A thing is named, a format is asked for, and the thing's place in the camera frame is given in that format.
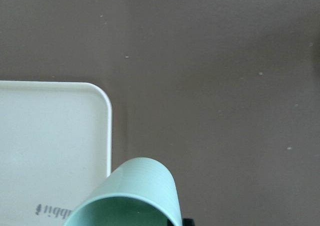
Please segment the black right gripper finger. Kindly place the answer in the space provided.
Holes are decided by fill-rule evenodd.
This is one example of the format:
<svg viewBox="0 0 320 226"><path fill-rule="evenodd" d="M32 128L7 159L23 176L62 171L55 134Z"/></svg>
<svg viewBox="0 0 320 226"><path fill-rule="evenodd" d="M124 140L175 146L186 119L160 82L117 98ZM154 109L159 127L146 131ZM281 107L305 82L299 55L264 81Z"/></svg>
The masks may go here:
<svg viewBox="0 0 320 226"><path fill-rule="evenodd" d="M183 218L182 225L183 226L195 226L195 221L193 218Z"/></svg>

